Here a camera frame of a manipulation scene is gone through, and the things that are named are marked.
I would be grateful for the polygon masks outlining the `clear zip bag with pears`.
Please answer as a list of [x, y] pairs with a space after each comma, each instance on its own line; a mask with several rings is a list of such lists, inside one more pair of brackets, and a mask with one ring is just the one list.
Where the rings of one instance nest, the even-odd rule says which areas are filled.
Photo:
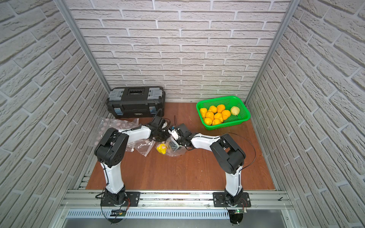
[[187, 149], [181, 145], [179, 145], [176, 140], [174, 140], [171, 136], [164, 142], [162, 142], [167, 147], [166, 156], [177, 157], [185, 154]]

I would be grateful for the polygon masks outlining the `orange yellow pear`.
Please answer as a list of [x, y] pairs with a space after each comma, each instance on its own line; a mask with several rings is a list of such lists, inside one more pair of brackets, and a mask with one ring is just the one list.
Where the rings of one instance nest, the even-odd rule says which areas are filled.
[[226, 121], [231, 116], [230, 110], [222, 111], [222, 116], [223, 116], [224, 121]]

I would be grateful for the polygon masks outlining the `dotted zip bag with pears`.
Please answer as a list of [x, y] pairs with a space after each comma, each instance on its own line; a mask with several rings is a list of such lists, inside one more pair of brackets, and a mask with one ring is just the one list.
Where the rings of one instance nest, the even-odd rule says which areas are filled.
[[139, 118], [133, 119], [132, 121], [102, 118], [90, 140], [90, 146], [97, 146], [109, 128], [123, 131], [138, 126]]

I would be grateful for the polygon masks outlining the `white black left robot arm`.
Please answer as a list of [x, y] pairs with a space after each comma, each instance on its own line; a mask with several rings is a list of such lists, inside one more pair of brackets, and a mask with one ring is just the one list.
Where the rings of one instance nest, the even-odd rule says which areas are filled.
[[170, 120], [156, 116], [152, 122], [126, 130], [109, 128], [96, 146], [95, 156], [100, 162], [106, 186], [101, 204], [122, 206], [128, 202], [125, 185], [121, 174], [121, 161], [124, 158], [127, 145], [139, 140], [163, 142], [169, 137]]

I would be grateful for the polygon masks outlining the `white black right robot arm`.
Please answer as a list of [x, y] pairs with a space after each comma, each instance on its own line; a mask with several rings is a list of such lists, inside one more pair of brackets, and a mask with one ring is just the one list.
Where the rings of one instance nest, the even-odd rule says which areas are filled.
[[225, 203], [232, 207], [238, 205], [243, 194], [241, 171], [246, 154], [234, 139], [229, 134], [222, 136], [193, 134], [185, 124], [172, 127], [168, 132], [180, 146], [204, 149], [213, 153], [219, 166], [225, 171]]

